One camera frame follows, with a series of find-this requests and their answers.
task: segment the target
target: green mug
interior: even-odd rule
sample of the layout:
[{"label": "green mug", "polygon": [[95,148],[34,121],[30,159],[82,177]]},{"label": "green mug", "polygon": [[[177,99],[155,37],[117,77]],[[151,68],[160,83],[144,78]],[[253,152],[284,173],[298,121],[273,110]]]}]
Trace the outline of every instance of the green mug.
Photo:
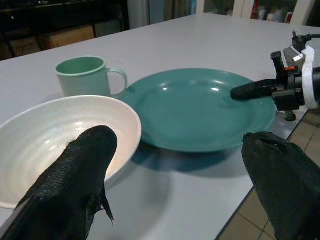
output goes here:
[{"label": "green mug", "polygon": [[[61,62],[55,68],[62,91],[66,97],[77,95],[99,95],[119,98],[128,85],[125,72],[118,68],[107,68],[106,61],[98,56],[80,56]],[[120,74],[124,89],[112,95],[108,73]]]}]

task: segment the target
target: table surface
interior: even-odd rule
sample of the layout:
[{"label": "table surface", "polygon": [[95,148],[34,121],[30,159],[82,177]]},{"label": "table surface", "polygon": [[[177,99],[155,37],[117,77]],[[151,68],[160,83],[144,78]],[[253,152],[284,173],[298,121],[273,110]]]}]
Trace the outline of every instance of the table surface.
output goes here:
[{"label": "table surface", "polygon": [[[213,15],[188,16],[0,62],[0,124],[38,104],[62,98],[55,66],[75,56],[97,55],[119,67],[129,84],[180,68],[229,71],[253,81],[275,77],[270,54],[291,44],[292,30],[319,28]],[[320,47],[320,41],[310,45]],[[121,81],[111,78],[114,92]],[[277,114],[273,133],[287,138],[297,121]],[[241,149],[184,154],[141,144],[128,168],[107,190],[115,224],[101,211],[90,240],[213,240],[253,184]],[[11,214],[0,208],[0,225]]]}]

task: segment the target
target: ceramic bowl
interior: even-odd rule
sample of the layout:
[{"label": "ceramic bowl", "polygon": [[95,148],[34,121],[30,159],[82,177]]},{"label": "ceramic bowl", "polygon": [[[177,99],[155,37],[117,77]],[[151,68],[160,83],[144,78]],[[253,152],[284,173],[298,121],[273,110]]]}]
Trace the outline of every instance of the ceramic bowl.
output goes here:
[{"label": "ceramic bowl", "polygon": [[66,146],[98,125],[111,128],[118,139],[105,176],[110,187],[141,139],[140,119],[124,102],[104,96],[66,97],[31,108],[0,126],[0,207],[15,208]]}]

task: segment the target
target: bowl rim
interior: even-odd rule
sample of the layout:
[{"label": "bowl rim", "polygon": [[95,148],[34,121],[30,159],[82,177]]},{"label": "bowl rim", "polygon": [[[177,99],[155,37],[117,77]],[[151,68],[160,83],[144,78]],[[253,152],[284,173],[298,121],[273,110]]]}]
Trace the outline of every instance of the bowl rim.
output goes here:
[{"label": "bowl rim", "polygon": [[[47,105],[51,105],[51,104],[58,103],[58,102],[65,102],[65,101],[73,100],[73,99],[104,99],[104,100],[108,100],[108,101],[111,101],[111,102],[116,102],[117,104],[120,104],[123,107],[125,107],[126,109],[128,109],[133,114],[133,116],[134,116],[134,118],[136,120],[138,129],[137,129],[137,136],[135,138],[135,140],[136,140],[135,146],[132,149],[133,151],[128,156],[128,160],[126,162],[124,162],[124,164],[117,171],[115,171],[112,176],[110,176],[107,179],[107,180],[110,180],[113,177],[115,177],[117,175],[117,173],[119,171],[121,171],[122,168],[124,168],[126,164],[128,164],[128,162],[130,162],[131,158],[133,157],[133,155],[135,154],[135,152],[138,149],[138,146],[139,146],[140,141],[141,141],[141,136],[142,136],[142,124],[141,124],[141,120],[139,118],[139,115],[137,114],[137,112],[131,106],[129,106],[128,104],[126,104],[123,101],[120,101],[118,99],[115,99],[115,98],[112,98],[112,97],[108,97],[108,96],[98,96],[98,95],[78,95],[78,96],[68,96],[68,97],[58,98],[58,99],[55,99],[55,100],[51,100],[51,101],[44,102],[42,104],[36,105],[34,107],[31,107],[31,108],[29,108],[29,109],[27,109],[27,110],[15,115],[14,117],[10,118],[9,120],[7,120],[6,122],[4,122],[3,124],[0,125],[0,132],[1,132],[1,130],[3,128],[5,128],[11,122],[13,122],[14,120],[20,118],[21,116],[23,116],[23,115],[25,115],[25,114],[27,114],[29,112],[32,112],[34,110],[43,108],[43,107],[45,107]],[[16,204],[12,204],[12,203],[8,203],[8,202],[4,202],[4,201],[0,200],[0,208],[15,209],[16,206],[17,206]]]}]

